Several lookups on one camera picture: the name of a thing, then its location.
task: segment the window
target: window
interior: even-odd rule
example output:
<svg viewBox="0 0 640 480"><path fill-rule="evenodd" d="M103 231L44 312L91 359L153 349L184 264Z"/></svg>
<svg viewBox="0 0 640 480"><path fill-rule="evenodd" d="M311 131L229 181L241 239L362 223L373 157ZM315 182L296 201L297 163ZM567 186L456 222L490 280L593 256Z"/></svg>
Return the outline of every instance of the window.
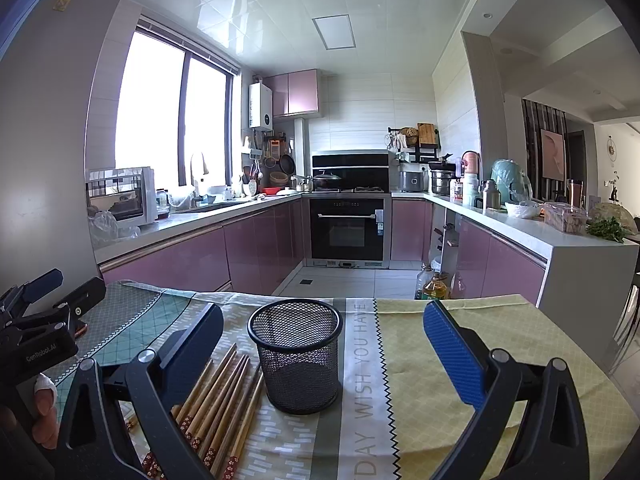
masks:
<svg viewBox="0 0 640 480"><path fill-rule="evenodd" d="M151 166L156 188L190 184L203 170L208 186L229 184L231 79L189 50L137 30L120 89L116 166Z"/></svg>

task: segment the utensil holder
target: utensil holder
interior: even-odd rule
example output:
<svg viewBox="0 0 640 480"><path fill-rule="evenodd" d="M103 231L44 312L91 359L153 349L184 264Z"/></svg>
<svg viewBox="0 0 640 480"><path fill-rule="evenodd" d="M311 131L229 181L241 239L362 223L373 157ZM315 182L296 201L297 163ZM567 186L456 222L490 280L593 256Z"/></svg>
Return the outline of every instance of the utensil holder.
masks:
<svg viewBox="0 0 640 480"><path fill-rule="evenodd" d="M342 317L316 300L283 300L249 318L267 396L281 412L316 413L338 397L338 336Z"/></svg>

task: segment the ceiling light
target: ceiling light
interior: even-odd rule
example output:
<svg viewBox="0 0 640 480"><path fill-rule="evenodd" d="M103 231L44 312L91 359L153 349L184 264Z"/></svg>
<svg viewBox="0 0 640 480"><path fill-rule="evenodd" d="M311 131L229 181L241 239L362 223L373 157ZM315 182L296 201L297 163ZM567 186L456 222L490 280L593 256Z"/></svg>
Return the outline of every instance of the ceiling light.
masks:
<svg viewBox="0 0 640 480"><path fill-rule="evenodd" d="M325 16L314 18L314 25L320 34L320 39L327 50L338 48L355 48L356 40L353 37L351 20L348 14L339 16Z"/></svg>

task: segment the red bowl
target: red bowl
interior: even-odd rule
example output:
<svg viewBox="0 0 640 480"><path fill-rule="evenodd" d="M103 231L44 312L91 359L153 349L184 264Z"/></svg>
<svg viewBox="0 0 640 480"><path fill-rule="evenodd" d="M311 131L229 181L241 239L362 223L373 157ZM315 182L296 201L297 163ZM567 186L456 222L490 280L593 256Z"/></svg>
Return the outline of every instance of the red bowl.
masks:
<svg viewBox="0 0 640 480"><path fill-rule="evenodd" d="M265 187L262 192L265 195L275 195L277 192L279 192L282 188L281 187Z"/></svg>

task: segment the zigzag pattern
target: zigzag pattern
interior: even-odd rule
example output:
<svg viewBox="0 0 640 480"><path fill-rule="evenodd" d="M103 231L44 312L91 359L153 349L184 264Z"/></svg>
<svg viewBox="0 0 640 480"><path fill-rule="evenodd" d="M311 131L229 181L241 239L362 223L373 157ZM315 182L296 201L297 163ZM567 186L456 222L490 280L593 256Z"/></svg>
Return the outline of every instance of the zigzag pattern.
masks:
<svg viewBox="0 0 640 480"><path fill-rule="evenodd" d="M396 436L398 436L398 434L396 433L396 420L394 419L394 412L391 409L391 392L389 391L388 375L386 374L386 360L382 346L382 334L380 332L380 322L378 320L378 304L376 303L376 300L373 300L373 307L375 309L376 337L378 338L378 347L380 348L380 361L382 362L382 377L385 381L385 402L386 410L388 412L387 418L389 419L389 427L391 428L389 433L391 434L391 443L394 449L394 456L396 457L396 459L394 460L394 466L396 466L394 474L396 475L397 479L401 479L402 475L399 473L400 466L398 465L398 462L400 461L400 451L398 449L398 441L396 440Z"/></svg>

